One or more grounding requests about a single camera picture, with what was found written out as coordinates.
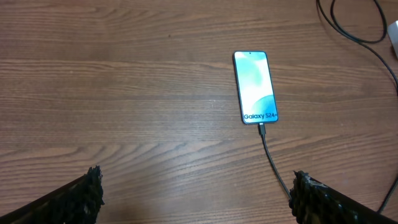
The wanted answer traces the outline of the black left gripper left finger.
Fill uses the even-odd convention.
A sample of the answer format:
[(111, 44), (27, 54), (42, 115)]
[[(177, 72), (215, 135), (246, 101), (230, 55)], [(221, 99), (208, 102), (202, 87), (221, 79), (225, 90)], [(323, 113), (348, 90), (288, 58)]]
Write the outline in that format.
[(3, 224), (96, 223), (104, 205), (100, 166), (1, 217)]

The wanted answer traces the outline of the blue Galaxy smartphone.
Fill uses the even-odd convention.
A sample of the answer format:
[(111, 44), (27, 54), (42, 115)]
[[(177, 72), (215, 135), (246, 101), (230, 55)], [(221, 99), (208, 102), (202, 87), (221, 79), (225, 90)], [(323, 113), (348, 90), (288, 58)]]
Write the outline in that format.
[(279, 114), (267, 54), (236, 51), (233, 62), (243, 123), (277, 122)]

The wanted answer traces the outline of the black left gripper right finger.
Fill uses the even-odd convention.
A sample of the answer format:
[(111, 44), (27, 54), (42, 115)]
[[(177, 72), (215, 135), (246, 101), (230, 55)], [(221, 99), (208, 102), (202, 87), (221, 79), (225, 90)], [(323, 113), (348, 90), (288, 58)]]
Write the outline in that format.
[(359, 202), (319, 182), (303, 171), (294, 172), (289, 207), (301, 224), (397, 224)]

